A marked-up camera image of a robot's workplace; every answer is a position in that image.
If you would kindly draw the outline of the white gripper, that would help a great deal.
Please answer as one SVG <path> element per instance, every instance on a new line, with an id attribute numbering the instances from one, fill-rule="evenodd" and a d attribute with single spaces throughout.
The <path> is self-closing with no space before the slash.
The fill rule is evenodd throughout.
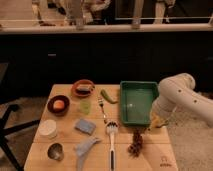
<path id="1" fill-rule="evenodd" d="M 165 98 L 164 96 L 160 95 L 158 96 L 153 104 L 152 104 L 152 111 L 157 114 L 160 118 L 163 118 L 161 120 L 161 124 L 159 128 L 163 126 L 167 126 L 169 124 L 169 118 L 171 114 L 173 113 L 174 109 L 176 108 L 176 104 L 169 99 Z M 150 129 L 155 128 L 155 116 L 151 116 L 150 118 Z"/>

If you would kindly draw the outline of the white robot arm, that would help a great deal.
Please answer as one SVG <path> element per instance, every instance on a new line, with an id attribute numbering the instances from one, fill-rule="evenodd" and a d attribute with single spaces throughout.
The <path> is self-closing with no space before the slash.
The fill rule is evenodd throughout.
<path id="1" fill-rule="evenodd" d="M 195 92 L 195 85 L 195 79 L 188 73 L 162 79 L 158 84 L 159 96 L 153 101 L 151 111 L 167 120 L 177 106 L 182 106 L 213 127 L 213 100 Z"/>

